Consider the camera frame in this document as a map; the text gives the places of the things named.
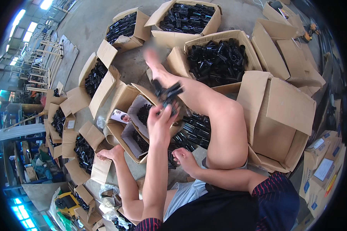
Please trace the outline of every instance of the leg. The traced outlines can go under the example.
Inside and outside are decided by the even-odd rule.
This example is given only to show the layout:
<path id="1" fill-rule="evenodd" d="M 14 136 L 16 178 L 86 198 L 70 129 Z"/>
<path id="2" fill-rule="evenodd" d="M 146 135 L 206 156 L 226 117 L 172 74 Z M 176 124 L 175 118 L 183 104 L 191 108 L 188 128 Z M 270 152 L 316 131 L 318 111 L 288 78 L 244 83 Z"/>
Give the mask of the leg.
<path id="1" fill-rule="evenodd" d="M 242 106 L 205 84 L 172 75 L 162 64 L 157 64 L 154 52 L 148 50 L 145 60 L 152 69 L 153 79 L 168 88 L 180 82 L 184 92 L 179 95 L 183 102 L 197 113 L 211 120 L 211 141 L 206 164 L 211 169 L 234 169 L 242 167 L 248 156 L 247 129 Z"/>
<path id="2" fill-rule="evenodd" d="M 121 145 L 117 145 L 108 152 L 107 157 L 112 159 L 116 166 L 118 187 L 120 188 L 125 217 L 134 221 L 141 221 L 144 203 L 143 200 L 139 200 L 138 185 L 127 166 L 124 149 Z M 175 192 L 176 190 L 167 191 L 164 213 L 166 213 Z"/>

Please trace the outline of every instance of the grey shorts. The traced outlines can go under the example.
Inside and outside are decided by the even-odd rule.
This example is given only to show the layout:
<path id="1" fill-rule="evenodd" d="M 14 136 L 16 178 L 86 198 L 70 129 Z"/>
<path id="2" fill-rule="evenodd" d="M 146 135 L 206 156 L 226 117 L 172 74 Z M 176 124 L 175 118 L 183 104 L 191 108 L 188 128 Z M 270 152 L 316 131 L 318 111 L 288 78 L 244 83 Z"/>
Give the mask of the grey shorts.
<path id="1" fill-rule="evenodd" d="M 248 159 L 245 162 L 243 167 L 240 167 L 238 169 L 247 169 L 247 163 Z M 202 166 L 203 169 L 207 169 L 206 166 L 206 158 L 202 160 Z M 167 208 L 166 214 L 163 217 L 163 222 L 165 222 L 171 214 L 173 214 L 178 208 L 181 206 L 192 202 L 199 197 L 205 195 L 208 193 L 205 187 L 206 183 L 201 180 L 195 180 L 194 182 L 187 182 L 187 183 L 175 183 L 171 190 L 177 189 L 175 195 L 173 196 L 170 205 Z"/>

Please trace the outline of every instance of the cardboard box flap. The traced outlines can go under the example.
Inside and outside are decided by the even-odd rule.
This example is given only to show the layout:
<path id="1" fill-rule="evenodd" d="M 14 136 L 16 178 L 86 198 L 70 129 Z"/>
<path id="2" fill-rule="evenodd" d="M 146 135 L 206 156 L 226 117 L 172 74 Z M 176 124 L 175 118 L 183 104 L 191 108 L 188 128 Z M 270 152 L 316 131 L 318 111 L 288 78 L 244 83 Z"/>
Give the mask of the cardboard box flap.
<path id="1" fill-rule="evenodd" d="M 278 40 L 276 43 L 284 57 L 291 77 L 306 79 L 304 63 L 302 63 L 305 60 L 300 59 L 294 42 L 292 40 Z"/>
<path id="2" fill-rule="evenodd" d="M 70 103 L 72 114 L 75 114 L 79 110 L 89 106 L 91 99 L 87 94 L 84 87 L 75 87 L 67 92 Z"/>
<path id="3" fill-rule="evenodd" d="M 174 47 L 171 53 L 167 56 L 167 62 L 170 66 L 171 72 L 174 75 L 191 79 L 189 74 L 189 65 L 184 54 L 181 52 L 180 47 Z"/>
<path id="4" fill-rule="evenodd" d="M 102 43 L 98 48 L 97 56 L 104 63 L 105 67 L 109 68 L 117 52 L 118 51 L 116 48 L 111 46 L 111 44 L 109 44 L 105 39 L 103 39 Z"/>
<path id="5" fill-rule="evenodd" d="M 91 178 L 93 181 L 98 182 L 101 185 L 105 185 L 106 178 L 111 167 L 112 160 L 94 158 L 93 170 L 91 171 Z"/>
<path id="6" fill-rule="evenodd" d="M 136 8 L 132 8 L 132 9 L 129 9 L 129 10 L 125 10 L 119 14 L 117 14 L 116 16 L 114 16 L 113 18 L 113 22 L 116 22 L 120 19 L 123 19 L 125 16 L 129 15 L 129 14 L 132 14 L 134 12 L 136 12 L 137 10 L 139 9 L 139 7 L 136 7 Z"/>
<path id="7" fill-rule="evenodd" d="M 72 105 L 72 100 L 68 100 L 68 99 L 66 99 L 65 101 L 63 101 L 63 103 L 60 104 L 60 108 L 62 109 L 65 117 L 72 114 L 71 105 Z"/>
<path id="8" fill-rule="evenodd" d="M 169 2 L 163 3 L 150 17 L 150 19 L 145 23 L 145 27 L 158 24 L 163 17 L 166 15 L 167 11 L 171 9 L 175 1 L 171 0 Z"/>
<path id="9" fill-rule="evenodd" d="M 97 129 L 90 121 L 87 121 L 80 129 L 80 134 L 85 138 L 88 144 L 96 150 L 98 145 L 104 140 L 104 134 Z"/>
<path id="10" fill-rule="evenodd" d="M 87 205 L 89 205 L 91 201 L 94 200 L 93 196 L 87 191 L 87 189 L 82 184 L 75 187 L 75 191 Z"/>
<path id="11" fill-rule="evenodd" d="M 292 26 L 298 28 L 297 33 L 296 33 L 296 35 L 293 38 L 305 35 L 305 28 L 303 27 L 303 23 L 302 23 L 302 20 L 301 20 L 301 17 L 299 16 L 299 14 L 289 16 L 287 21 Z"/>
<path id="12" fill-rule="evenodd" d="M 269 72 L 263 71 L 246 71 L 243 75 L 236 101 L 243 107 L 250 145 L 253 145 L 254 127 L 264 99 L 267 80 L 271 77 Z"/>
<path id="13" fill-rule="evenodd" d="M 76 146 L 77 135 L 78 132 L 75 132 L 73 130 L 64 130 L 62 140 L 63 158 L 75 157 L 76 153 L 74 151 L 74 148 Z"/>
<path id="14" fill-rule="evenodd" d="M 199 34 L 184 34 L 179 32 L 152 30 L 152 35 L 166 44 L 168 48 L 184 48 L 184 44 L 190 40 L 200 37 Z"/>
<path id="15" fill-rule="evenodd" d="M 113 90 L 116 81 L 111 72 L 107 71 L 89 104 L 89 109 L 94 119 L 97 116 L 98 109 L 104 105 Z"/>
<path id="16" fill-rule="evenodd" d="M 82 168 L 80 168 L 79 162 L 77 159 L 73 159 L 69 161 L 68 163 L 65 163 L 64 166 L 67 168 L 71 176 L 71 179 L 76 185 L 82 185 L 88 179 L 90 179 L 90 175 L 87 174 L 84 170 L 82 170 Z"/>
<path id="17" fill-rule="evenodd" d="M 134 30 L 134 36 L 147 41 L 150 39 L 150 27 L 144 27 L 145 23 L 149 20 L 149 16 L 141 12 L 140 10 L 136 13 L 136 25 Z"/>
<path id="18" fill-rule="evenodd" d="M 264 27 L 270 37 L 291 39 L 297 34 L 298 30 L 297 27 L 262 18 L 258 18 L 257 22 Z"/>
<path id="19" fill-rule="evenodd" d="M 62 145 L 58 145 L 54 148 L 53 159 L 58 158 L 62 155 Z"/>
<path id="20" fill-rule="evenodd" d="M 262 14 L 271 21 L 281 22 L 287 25 L 291 25 L 280 13 L 272 8 L 267 2 L 265 3 Z"/>
<path id="21" fill-rule="evenodd" d="M 278 78 L 271 79 L 266 117 L 310 136 L 315 109 L 316 102 L 308 95 Z"/>
<path id="22" fill-rule="evenodd" d="M 85 65 L 83 66 L 80 75 L 78 77 L 78 85 L 81 87 L 85 87 L 85 84 L 82 84 L 82 82 L 84 82 L 84 76 L 89 74 L 91 69 L 95 68 L 95 65 L 93 65 L 97 60 L 97 55 L 95 54 L 95 52 L 93 52 L 90 57 L 88 58 L 88 60 L 86 61 Z"/>
<path id="23" fill-rule="evenodd" d="M 145 95 L 155 106 L 159 105 L 160 102 L 158 101 L 157 97 L 151 93 L 148 89 L 139 86 L 137 84 L 131 83 L 137 90 L 141 92 L 141 94 Z"/>
<path id="24" fill-rule="evenodd" d="M 290 74 L 285 66 L 282 56 L 260 23 L 256 22 L 252 35 L 253 47 L 264 68 L 273 74 L 274 77 L 283 80 L 289 79 Z"/>
<path id="25" fill-rule="evenodd" d="M 116 87 L 117 89 L 113 96 L 111 107 L 109 109 L 109 112 L 107 113 L 107 123 L 119 123 L 118 121 L 111 119 L 111 115 L 114 109 L 119 109 L 123 112 L 127 112 L 136 96 L 138 96 L 140 93 L 139 90 L 137 90 L 131 85 L 126 85 L 122 81 L 118 81 Z"/>

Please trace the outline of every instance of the label on box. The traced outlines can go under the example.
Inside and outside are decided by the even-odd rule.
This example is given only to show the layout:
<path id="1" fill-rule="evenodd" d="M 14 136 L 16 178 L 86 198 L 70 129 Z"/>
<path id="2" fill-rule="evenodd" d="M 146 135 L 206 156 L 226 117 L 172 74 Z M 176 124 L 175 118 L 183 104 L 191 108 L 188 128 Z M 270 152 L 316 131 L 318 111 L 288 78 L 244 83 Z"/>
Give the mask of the label on box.
<path id="1" fill-rule="evenodd" d="M 324 140 L 322 138 L 316 140 L 315 142 L 313 142 L 308 148 L 314 148 L 317 149 L 318 147 L 320 147 L 320 145 L 322 145 L 324 143 Z"/>
<path id="2" fill-rule="evenodd" d="M 312 205 L 311 205 L 311 208 L 313 209 L 313 210 L 315 210 L 316 208 L 317 208 L 317 204 L 316 204 L 316 202 L 314 202 Z"/>
<path id="3" fill-rule="evenodd" d="M 338 147 L 336 148 L 336 150 L 334 150 L 334 152 L 333 152 L 333 156 L 334 156 L 334 157 L 337 155 L 338 151 L 339 151 L 339 146 L 338 146 Z"/>
<path id="4" fill-rule="evenodd" d="M 68 128 L 68 129 L 74 128 L 74 127 L 75 127 L 75 122 L 76 122 L 76 121 L 68 121 L 68 126 L 67 126 L 67 128 Z"/>
<path id="5" fill-rule="evenodd" d="M 307 192 L 307 190 L 309 189 L 309 187 L 310 187 L 310 183 L 307 181 L 307 182 L 305 183 L 305 186 L 303 187 L 303 190 L 305 191 L 305 193 Z"/>
<path id="6" fill-rule="evenodd" d="M 314 173 L 314 176 L 317 177 L 319 180 L 324 181 L 327 173 L 329 172 L 330 167 L 333 164 L 333 160 L 329 160 L 324 158 L 319 167 L 316 169 L 316 172 Z"/>

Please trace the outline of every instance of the bare foot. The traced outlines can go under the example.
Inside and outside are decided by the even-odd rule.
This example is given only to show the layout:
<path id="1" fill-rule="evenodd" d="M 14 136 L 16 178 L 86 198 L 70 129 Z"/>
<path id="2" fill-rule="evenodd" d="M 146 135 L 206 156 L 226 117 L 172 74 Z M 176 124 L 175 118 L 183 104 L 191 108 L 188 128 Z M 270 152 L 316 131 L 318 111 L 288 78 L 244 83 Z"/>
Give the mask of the bare foot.
<path id="1" fill-rule="evenodd" d="M 103 149 L 97 153 L 97 157 L 101 160 L 111 159 L 114 162 L 125 158 L 124 148 L 121 145 L 117 145 L 111 150 Z"/>

